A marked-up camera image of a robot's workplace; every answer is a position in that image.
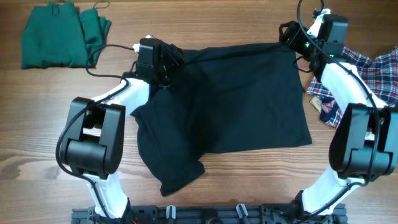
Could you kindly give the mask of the black polo shirt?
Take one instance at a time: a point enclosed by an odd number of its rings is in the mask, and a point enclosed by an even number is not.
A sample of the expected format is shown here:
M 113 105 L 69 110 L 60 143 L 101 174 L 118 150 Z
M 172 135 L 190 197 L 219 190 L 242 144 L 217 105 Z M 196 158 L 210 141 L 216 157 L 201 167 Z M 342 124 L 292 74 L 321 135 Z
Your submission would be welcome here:
M 293 50 L 264 43 L 184 55 L 170 85 L 133 111 L 139 155 L 162 196 L 203 175 L 206 153 L 312 143 Z

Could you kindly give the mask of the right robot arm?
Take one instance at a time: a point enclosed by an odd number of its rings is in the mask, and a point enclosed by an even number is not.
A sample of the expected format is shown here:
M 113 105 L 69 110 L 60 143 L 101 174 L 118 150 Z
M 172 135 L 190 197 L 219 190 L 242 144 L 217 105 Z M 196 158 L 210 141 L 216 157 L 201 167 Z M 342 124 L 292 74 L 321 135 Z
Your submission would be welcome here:
M 378 98 L 343 54 L 348 20 L 316 10 L 310 28 L 300 20 L 279 26 L 279 41 L 309 62 L 309 70 L 333 96 L 343 116 L 329 148 L 329 167 L 300 191 L 282 214 L 294 223 L 323 223 L 354 190 L 397 164 L 397 109 Z

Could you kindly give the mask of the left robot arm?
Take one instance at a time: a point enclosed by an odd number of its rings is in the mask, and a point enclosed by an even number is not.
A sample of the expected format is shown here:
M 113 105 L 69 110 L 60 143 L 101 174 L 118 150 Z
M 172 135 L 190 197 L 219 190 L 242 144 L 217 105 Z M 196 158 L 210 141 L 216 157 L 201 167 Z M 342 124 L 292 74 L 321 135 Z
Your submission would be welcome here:
M 121 187 L 118 167 L 124 147 L 125 119 L 168 87 L 186 59 L 182 49 L 148 35 L 131 47 L 138 54 L 119 85 L 94 98 L 76 97 L 57 141 L 55 158 L 65 173 L 82 179 L 95 201 L 74 209 L 72 223 L 138 223 Z

